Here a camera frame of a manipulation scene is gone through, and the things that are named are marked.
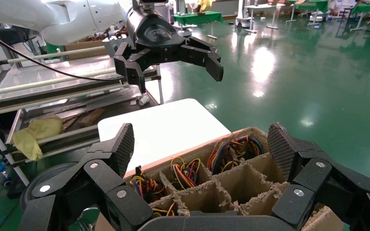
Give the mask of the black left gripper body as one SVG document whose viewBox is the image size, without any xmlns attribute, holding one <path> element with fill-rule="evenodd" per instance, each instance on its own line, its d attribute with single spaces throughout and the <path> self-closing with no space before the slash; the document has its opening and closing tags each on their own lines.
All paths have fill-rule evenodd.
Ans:
<svg viewBox="0 0 370 231">
<path fill-rule="evenodd" d="M 145 64 L 188 61 L 186 39 L 155 10 L 132 9 L 127 29 L 137 53 Z"/>
</svg>

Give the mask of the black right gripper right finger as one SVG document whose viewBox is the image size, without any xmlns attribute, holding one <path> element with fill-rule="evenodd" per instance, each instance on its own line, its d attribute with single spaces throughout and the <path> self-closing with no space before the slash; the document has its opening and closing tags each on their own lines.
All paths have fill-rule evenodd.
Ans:
<svg viewBox="0 0 370 231">
<path fill-rule="evenodd" d="M 289 183 L 272 215 L 300 230 L 316 205 L 327 206 L 352 231 L 370 231 L 370 178 L 335 162 L 316 143 L 293 137 L 279 122 L 267 134 L 270 154 Z"/>
</svg>

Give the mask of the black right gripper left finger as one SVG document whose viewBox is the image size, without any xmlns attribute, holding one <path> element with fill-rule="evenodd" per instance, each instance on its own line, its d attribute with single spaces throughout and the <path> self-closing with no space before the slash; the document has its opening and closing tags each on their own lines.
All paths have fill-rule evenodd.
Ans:
<svg viewBox="0 0 370 231">
<path fill-rule="evenodd" d="M 153 210 L 123 179 L 133 151 L 133 126 L 124 123 L 114 138 L 93 144 L 77 164 L 33 189 L 19 230 L 66 231 L 93 205 L 113 229 L 140 229 Z"/>
</svg>

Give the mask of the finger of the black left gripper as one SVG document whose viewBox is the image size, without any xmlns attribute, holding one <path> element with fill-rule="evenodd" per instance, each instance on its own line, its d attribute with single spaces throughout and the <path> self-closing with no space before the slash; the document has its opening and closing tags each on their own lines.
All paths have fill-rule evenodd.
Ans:
<svg viewBox="0 0 370 231">
<path fill-rule="evenodd" d="M 210 76 L 217 82 L 222 81 L 224 67 L 217 48 L 203 40 L 190 36 L 185 39 L 185 45 L 180 47 L 180 60 L 189 64 L 205 67 Z"/>
<path fill-rule="evenodd" d="M 139 43 L 134 48 L 128 42 L 121 43 L 113 56 L 116 73 L 126 77 L 131 85 L 137 85 L 145 93 L 145 76 L 143 71 L 159 60 L 160 44 L 155 42 Z"/>
</svg>

